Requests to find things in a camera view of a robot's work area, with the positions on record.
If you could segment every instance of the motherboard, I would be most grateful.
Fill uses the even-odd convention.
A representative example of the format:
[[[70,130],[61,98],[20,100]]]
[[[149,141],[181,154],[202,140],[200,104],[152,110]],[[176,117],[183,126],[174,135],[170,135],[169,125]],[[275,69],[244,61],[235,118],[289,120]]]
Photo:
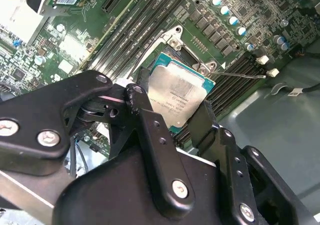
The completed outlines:
[[[206,99],[218,119],[265,82],[259,76],[276,76],[292,50],[320,36],[310,0],[17,1],[38,21],[22,38],[15,32],[16,10],[0,19],[1,91],[27,93],[88,69],[113,81],[134,79],[139,66],[151,68],[166,53],[215,82]],[[108,156],[108,138],[98,126],[78,136]],[[182,147],[190,140],[185,126],[172,136]]]

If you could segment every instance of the hex bolt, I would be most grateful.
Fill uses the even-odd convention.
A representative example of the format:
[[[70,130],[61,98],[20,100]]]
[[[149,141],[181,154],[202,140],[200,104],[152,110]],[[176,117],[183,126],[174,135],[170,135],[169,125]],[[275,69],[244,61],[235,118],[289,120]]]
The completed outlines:
[[[188,196],[188,188],[182,181],[174,180],[172,189],[178,198],[185,199]]]
[[[60,142],[60,137],[54,131],[42,131],[38,134],[37,140],[42,146],[53,147]]]
[[[8,137],[19,130],[19,125],[15,121],[0,120],[0,136]]]
[[[103,76],[103,75],[98,75],[96,76],[96,79],[99,81],[99,82],[102,82],[102,83],[106,83],[108,80],[106,78],[106,76]]]
[[[255,220],[254,213],[252,212],[251,208],[248,207],[246,204],[240,204],[240,211],[244,218],[247,219],[249,222],[253,222]]]

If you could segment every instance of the white connector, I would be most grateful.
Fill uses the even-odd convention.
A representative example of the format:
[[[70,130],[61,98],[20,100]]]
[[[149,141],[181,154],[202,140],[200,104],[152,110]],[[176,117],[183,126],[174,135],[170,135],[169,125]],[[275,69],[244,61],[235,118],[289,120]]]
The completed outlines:
[[[269,61],[269,58],[268,58],[267,55],[263,55],[263,56],[258,57],[258,58],[256,59],[256,62],[257,62],[258,64],[261,64],[261,65],[265,65],[268,61]]]
[[[266,74],[271,78],[275,78],[279,74],[279,70],[274,68],[274,69],[267,71]]]

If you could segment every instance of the blue connector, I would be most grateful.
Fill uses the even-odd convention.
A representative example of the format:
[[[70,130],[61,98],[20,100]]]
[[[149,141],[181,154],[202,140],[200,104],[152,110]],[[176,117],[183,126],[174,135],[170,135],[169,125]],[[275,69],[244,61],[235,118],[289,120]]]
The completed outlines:
[[[22,44],[22,40],[20,40],[20,39],[15,39],[14,41],[13,41],[13,46],[15,47],[15,48],[17,48],[17,47],[19,47],[20,45]]]

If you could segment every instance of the silver screw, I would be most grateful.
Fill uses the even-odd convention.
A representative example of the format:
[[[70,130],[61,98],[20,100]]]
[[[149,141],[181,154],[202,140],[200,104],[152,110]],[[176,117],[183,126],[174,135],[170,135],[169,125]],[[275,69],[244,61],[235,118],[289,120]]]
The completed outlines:
[[[249,222],[253,222],[255,220],[254,213],[252,212],[251,208],[248,207],[246,204],[240,204],[240,211],[244,218],[247,219]]]
[[[142,89],[139,86],[133,86],[133,89],[138,93],[141,93],[141,94],[143,93]]]
[[[228,137],[232,137],[232,134],[230,131],[228,130],[224,130],[224,133],[228,136]]]
[[[253,152],[254,155],[256,155],[257,157],[259,156],[259,153],[257,150],[255,150],[254,148],[251,148],[251,151]]]
[[[42,131],[38,134],[37,140],[42,146],[53,147],[60,142],[60,137],[54,131]]]
[[[90,137],[89,137],[89,136],[84,136],[83,140],[84,140],[85,142],[89,142]]]
[[[0,136],[11,136],[18,132],[19,125],[11,120],[0,120]]]
[[[102,82],[102,83],[106,83],[108,80],[107,80],[107,78],[105,77],[105,76],[103,76],[103,75],[98,75],[98,76],[96,76],[96,79],[99,81],[99,82]]]
[[[182,181],[174,180],[172,189],[175,195],[181,199],[185,199],[188,196],[188,188]]]

